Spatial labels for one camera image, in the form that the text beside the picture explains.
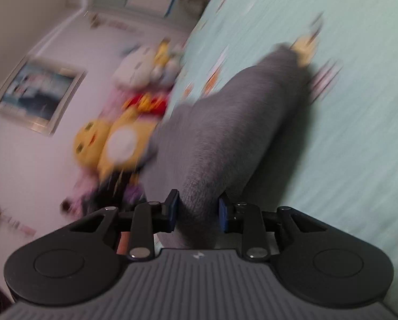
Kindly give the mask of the grey knitted sweater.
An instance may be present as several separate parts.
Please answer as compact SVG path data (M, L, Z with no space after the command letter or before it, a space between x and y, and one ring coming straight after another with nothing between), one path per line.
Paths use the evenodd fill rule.
M179 104L156 126L140 181L149 200L162 201L176 189L182 201L174 232L158 235L163 247L215 246L218 198L240 197L273 137L306 98L315 49L304 39L281 44L217 93Z

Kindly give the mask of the yellow bear plush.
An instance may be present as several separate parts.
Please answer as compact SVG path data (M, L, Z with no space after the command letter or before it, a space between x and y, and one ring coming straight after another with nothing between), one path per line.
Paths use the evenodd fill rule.
M115 121L97 118L82 126L73 142L75 160L80 167L98 174L104 181L115 170L133 172L148 145L156 118L142 117L128 108Z

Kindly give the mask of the red and yellow plush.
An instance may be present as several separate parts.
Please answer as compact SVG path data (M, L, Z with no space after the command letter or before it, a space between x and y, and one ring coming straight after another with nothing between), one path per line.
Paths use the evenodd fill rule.
M140 115L156 116L162 118L168 106L168 95L166 93L135 93L123 104L122 110L135 108Z

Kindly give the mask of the mint quilted bee bedspread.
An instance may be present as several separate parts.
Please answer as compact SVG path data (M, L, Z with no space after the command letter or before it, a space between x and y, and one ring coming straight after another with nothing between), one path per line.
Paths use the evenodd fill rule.
M187 43L170 105L194 102L275 45L317 35L310 106L248 190L381 248L398 314L398 0L211 0Z

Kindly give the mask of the white Hello Kitty plush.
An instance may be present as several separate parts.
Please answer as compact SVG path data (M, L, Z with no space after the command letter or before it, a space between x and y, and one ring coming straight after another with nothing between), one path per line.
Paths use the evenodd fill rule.
M157 47L138 46L122 60L112 81L123 90L170 90L181 71L183 55L183 45L172 46L168 38Z

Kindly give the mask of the framed wall picture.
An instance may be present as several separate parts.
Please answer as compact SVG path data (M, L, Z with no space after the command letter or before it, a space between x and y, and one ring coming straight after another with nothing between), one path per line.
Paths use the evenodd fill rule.
M87 71L27 55L0 87L0 116L52 135Z

